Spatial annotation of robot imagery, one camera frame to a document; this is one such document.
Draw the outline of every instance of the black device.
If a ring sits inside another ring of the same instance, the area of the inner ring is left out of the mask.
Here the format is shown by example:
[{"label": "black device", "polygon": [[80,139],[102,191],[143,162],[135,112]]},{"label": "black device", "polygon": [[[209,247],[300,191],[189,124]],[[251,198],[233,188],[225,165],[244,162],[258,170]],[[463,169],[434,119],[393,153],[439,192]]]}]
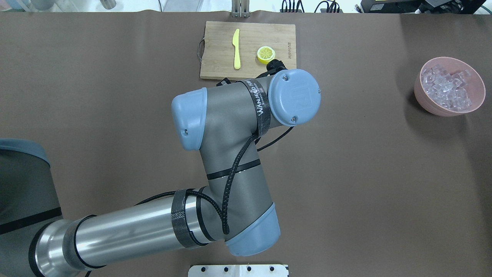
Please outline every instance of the black device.
[{"label": "black device", "polygon": [[420,12],[473,14],[485,0],[425,0],[419,6]]},{"label": "black device", "polygon": [[408,13],[415,12],[422,0],[361,0],[364,13]]}]

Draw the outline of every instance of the brown table surface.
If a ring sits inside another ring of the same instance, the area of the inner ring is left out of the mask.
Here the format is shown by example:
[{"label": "brown table surface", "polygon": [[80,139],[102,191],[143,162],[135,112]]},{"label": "brown table surface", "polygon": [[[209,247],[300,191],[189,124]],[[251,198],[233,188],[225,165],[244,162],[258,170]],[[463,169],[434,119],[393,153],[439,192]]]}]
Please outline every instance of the brown table surface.
[{"label": "brown table surface", "polygon": [[[211,13],[0,13],[0,136],[44,146],[65,218],[207,185],[173,127],[199,78]],[[291,276],[492,276],[492,100],[437,117],[413,96],[438,56],[492,87],[492,16],[280,14],[322,105],[260,156],[282,230],[246,258],[222,242],[126,261],[91,276],[184,277],[190,265],[283,263]],[[285,128],[271,130],[264,141]]]}]

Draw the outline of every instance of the black band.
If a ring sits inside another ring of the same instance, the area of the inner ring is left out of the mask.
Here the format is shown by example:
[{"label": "black band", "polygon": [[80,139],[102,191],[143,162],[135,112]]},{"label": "black band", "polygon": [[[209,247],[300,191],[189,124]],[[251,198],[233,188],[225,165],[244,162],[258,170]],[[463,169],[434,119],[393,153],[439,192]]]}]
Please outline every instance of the black band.
[{"label": "black band", "polygon": [[35,215],[30,215],[28,217],[24,217],[21,219],[17,219],[17,220],[2,224],[2,225],[0,225],[0,235],[15,231],[15,230],[19,230],[19,229],[24,228],[24,227],[28,227],[32,224],[43,222],[43,221],[48,220],[48,219],[52,219],[53,217],[61,216],[62,215],[61,212],[62,212],[62,209],[60,207],[58,207],[58,208],[54,208],[51,210],[37,213]]},{"label": "black band", "polygon": [[90,264],[88,264],[84,260],[82,260],[82,257],[80,256],[79,251],[77,250],[77,231],[79,230],[80,224],[82,224],[82,222],[86,221],[87,219],[95,217],[95,216],[97,216],[97,215],[95,215],[95,214],[88,215],[88,216],[82,218],[82,220],[80,220],[79,224],[77,224],[77,227],[75,227],[75,232],[73,233],[73,247],[75,249],[75,254],[77,254],[77,257],[79,258],[79,260],[82,264],[84,264],[88,268],[98,269],[98,268],[105,267],[106,265],[91,266]]},{"label": "black band", "polygon": [[243,83],[251,95],[254,110],[256,111],[256,125],[258,137],[266,134],[270,128],[270,102],[268,101],[267,92],[256,79],[246,79],[239,81]]},{"label": "black band", "polygon": [[173,225],[174,235],[184,248],[195,248],[196,238],[192,237],[186,222],[186,190],[177,190],[174,193],[173,203],[171,205],[171,224]]},{"label": "black band", "polygon": [[31,241],[31,244],[29,245],[29,252],[28,252],[28,260],[29,260],[29,266],[31,268],[31,271],[32,273],[36,276],[36,277],[45,277],[43,275],[43,273],[41,273],[41,271],[39,270],[39,267],[37,267],[37,263],[36,263],[36,245],[37,245],[37,241],[39,240],[39,237],[41,236],[41,234],[43,233],[43,231],[51,224],[53,223],[54,221],[44,225],[43,227],[41,227],[41,229],[39,229],[39,231],[37,231],[36,235],[34,235],[34,238],[32,239]]},{"label": "black band", "polygon": [[[236,173],[238,173],[240,171],[245,171],[245,170],[250,169],[250,168],[254,168],[254,167],[259,166],[259,165],[261,165],[260,159],[251,161],[249,163],[242,164],[242,165],[238,166],[238,168],[236,169]],[[224,169],[222,171],[207,174],[207,179],[213,180],[213,179],[229,176],[229,174],[231,173],[231,170],[232,170],[232,168],[229,168],[229,169]]]},{"label": "black band", "polygon": [[[201,189],[198,190],[199,193],[203,193],[203,189],[205,187],[202,187]],[[196,216],[198,218],[198,224],[200,224],[200,229],[202,229],[203,235],[211,242],[215,242],[215,240],[210,236],[209,231],[207,231],[207,227],[205,227],[205,222],[203,222],[203,215],[202,215],[202,198],[197,197],[196,198]]]}]

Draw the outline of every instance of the white mounting plate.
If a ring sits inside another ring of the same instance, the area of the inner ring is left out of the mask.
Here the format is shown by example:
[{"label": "white mounting plate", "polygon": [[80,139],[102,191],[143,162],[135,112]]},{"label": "white mounting plate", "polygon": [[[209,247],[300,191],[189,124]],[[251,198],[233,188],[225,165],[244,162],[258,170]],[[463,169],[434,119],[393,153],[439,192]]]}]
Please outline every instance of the white mounting plate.
[{"label": "white mounting plate", "polygon": [[289,266],[197,265],[189,269],[188,277],[289,277]]}]

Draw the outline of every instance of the cutting board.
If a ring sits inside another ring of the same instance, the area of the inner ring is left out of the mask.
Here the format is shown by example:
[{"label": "cutting board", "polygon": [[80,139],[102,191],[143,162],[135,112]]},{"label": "cutting board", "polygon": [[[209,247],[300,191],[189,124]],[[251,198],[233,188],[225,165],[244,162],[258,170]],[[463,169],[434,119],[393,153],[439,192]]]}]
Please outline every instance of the cutting board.
[{"label": "cutting board", "polygon": [[[234,69],[232,36],[236,29],[240,30],[240,69]],[[256,58],[256,52],[261,46],[273,48],[276,52],[275,58],[281,60],[286,68],[297,68],[295,25],[207,21],[200,78],[255,78],[267,71],[266,65]]]}]

